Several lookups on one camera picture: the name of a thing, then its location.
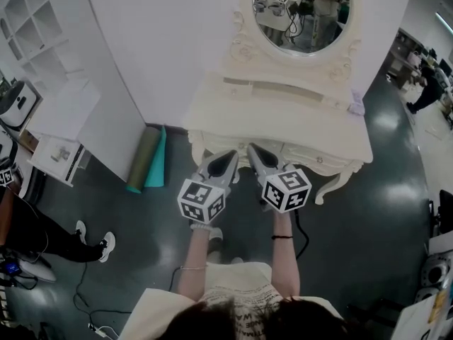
vanity mirror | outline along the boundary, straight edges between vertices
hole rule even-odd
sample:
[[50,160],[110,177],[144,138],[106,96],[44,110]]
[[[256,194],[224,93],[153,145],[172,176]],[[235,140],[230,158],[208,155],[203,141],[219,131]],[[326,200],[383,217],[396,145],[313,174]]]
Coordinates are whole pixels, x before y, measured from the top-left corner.
[[284,52],[306,55],[328,47],[348,24],[350,0],[251,0],[256,22]]

mirror frame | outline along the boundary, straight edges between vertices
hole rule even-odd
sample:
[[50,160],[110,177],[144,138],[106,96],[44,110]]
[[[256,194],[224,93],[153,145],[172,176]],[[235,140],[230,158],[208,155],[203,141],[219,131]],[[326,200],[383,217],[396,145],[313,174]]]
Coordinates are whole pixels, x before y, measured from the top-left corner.
[[264,35],[258,25],[253,10],[253,0],[241,0],[241,11],[243,25],[247,36],[264,52],[282,64],[293,67],[310,67],[329,63],[342,55],[349,56],[351,47],[356,50],[355,44],[361,38],[362,27],[362,0],[350,0],[350,15],[345,30],[328,47],[312,53],[300,53],[295,51],[283,51],[274,45]]

black wrist band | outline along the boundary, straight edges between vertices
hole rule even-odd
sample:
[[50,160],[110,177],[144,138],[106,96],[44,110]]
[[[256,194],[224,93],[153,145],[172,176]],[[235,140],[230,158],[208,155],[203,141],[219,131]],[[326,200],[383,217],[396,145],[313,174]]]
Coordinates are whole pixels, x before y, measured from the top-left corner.
[[274,240],[274,239],[291,239],[292,236],[288,237],[286,235],[273,235],[271,238],[272,238],[272,240]]

dark gray floor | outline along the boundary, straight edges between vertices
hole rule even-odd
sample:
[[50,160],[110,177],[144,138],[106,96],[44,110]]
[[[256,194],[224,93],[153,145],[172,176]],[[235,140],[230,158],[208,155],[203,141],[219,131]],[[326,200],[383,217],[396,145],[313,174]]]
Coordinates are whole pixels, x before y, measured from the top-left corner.
[[[428,239],[428,198],[422,161],[396,89],[378,77],[365,98],[367,126],[374,161],[342,189],[314,205],[316,190],[330,180],[305,169],[313,183],[300,210],[311,243],[299,260],[302,295],[330,300],[341,314],[352,302],[368,306],[380,297],[403,304],[413,300],[418,270]],[[145,288],[167,289],[171,272],[182,264],[190,230],[179,215],[176,196],[194,171],[187,138],[169,135],[166,187],[137,195],[93,159],[78,171],[74,188],[47,181],[39,208],[72,232],[77,220],[88,227],[88,243],[108,230],[117,248],[107,263],[88,265],[81,287],[91,310],[132,310]],[[242,169],[219,226],[224,230],[225,259],[270,263],[272,222],[254,200],[255,181]],[[295,246],[303,239],[294,227]],[[58,277],[30,292],[8,291],[13,316],[26,324],[47,321],[68,340],[99,339],[87,329],[88,317],[76,311],[72,296],[83,264],[45,255]],[[122,329],[127,315],[96,314],[96,324]]]

dark hair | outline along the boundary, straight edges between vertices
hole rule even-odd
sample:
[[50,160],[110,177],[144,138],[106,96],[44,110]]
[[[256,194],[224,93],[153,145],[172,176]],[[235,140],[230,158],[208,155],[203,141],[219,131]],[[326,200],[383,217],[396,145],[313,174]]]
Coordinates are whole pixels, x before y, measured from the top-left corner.
[[356,339],[356,331],[345,320],[312,301],[282,300],[277,309],[266,307],[261,319],[266,340]]
[[234,302],[208,306],[199,302],[177,314],[159,340],[181,340],[194,335],[197,340],[234,340]]
[[[305,300],[282,300],[257,313],[266,340],[274,339],[367,339],[358,327],[335,317],[325,307]],[[208,306],[206,302],[177,314],[159,340],[184,339],[194,335],[199,340],[236,338],[234,301]]]

